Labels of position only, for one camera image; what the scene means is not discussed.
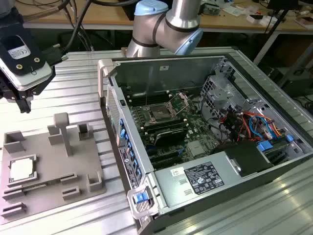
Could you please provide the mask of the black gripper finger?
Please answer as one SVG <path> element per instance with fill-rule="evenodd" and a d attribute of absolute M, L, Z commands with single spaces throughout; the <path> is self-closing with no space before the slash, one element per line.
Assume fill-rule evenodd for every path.
<path fill-rule="evenodd" d="M 32 97 L 16 99 L 16 104 L 18 105 L 21 113 L 28 114 L 31 112 L 31 100 Z"/>

